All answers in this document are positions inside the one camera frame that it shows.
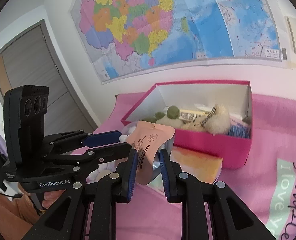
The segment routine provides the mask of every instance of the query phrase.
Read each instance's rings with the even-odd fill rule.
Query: silver bolt
[[[181,173],[179,173],[179,178],[181,178],[181,179],[187,179],[188,178],[188,174],[185,173],[185,172],[181,172]]]
[[[110,173],[110,174],[109,174],[109,177],[110,177],[111,179],[118,179],[118,178],[119,178],[119,174],[116,173],[116,172],[113,172],[113,173]]]
[[[219,188],[224,188],[224,187],[226,187],[226,184],[223,181],[217,181],[216,186]]]
[[[81,188],[81,186],[82,186],[82,183],[79,182],[79,181],[77,181],[77,182],[75,182],[74,184],[72,184],[72,187],[73,187],[74,189]]]

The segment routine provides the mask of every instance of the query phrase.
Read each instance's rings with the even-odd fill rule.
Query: open cardboard box
[[[249,81],[198,80],[157,83],[121,119],[124,125],[152,117],[166,106],[196,109],[195,104],[213,107],[225,105],[230,114],[252,119],[252,94]],[[237,169],[245,165],[252,142],[228,135],[212,135],[176,129],[174,145],[223,158],[223,168]]]

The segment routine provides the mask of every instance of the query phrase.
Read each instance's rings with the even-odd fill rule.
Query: gray wooden door
[[[12,88],[22,85],[49,87],[45,135],[94,130],[65,86],[40,26],[18,38],[1,54]]]

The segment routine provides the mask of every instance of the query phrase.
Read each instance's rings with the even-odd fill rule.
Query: map
[[[266,0],[75,0],[71,15],[102,82],[181,62],[281,60]]]

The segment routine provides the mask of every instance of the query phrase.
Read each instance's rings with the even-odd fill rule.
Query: door frame
[[[29,28],[25,29],[24,31],[22,31],[21,33],[19,33],[16,37],[14,37],[13,39],[11,39],[9,42],[7,42],[1,49],[0,49],[0,54],[7,48],[9,47],[12,43],[14,43],[17,39],[19,39],[21,36],[25,35],[27,32],[31,31],[32,29],[36,28],[40,26],[42,34],[45,38],[45,43],[46,46],[48,48],[49,54],[53,60],[53,62],[55,63],[55,66],[58,70],[58,73],[61,77],[61,79],[63,80],[65,86],[67,87],[68,92],[70,93],[73,101],[76,103],[77,107],[80,109],[81,113],[85,116],[86,120],[88,121],[88,123],[90,124],[90,126],[94,129],[96,129],[98,126],[96,124],[96,122],[92,119],[92,117],[90,116],[90,114],[88,113],[87,109],[85,108],[84,104],[82,103],[82,101],[80,100],[79,96],[77,95],[75,89],[73,88],[72,84],[70,83],[69,78],[66,75],[66,72],[63,68],[63,66],[61,65],[61,62],[59,60],[59,57],[56,53],[56,50],[52,44],[51,38],[49,36],[48,30],[47,30],[47,26],[45,23],[45,20],[42,19],[41,21],[35,23],[34,25],[30,26]],[[3,95],[1,93],[1,89],[0,89],[0,103],[3,106],[4,104],[4,98]]]

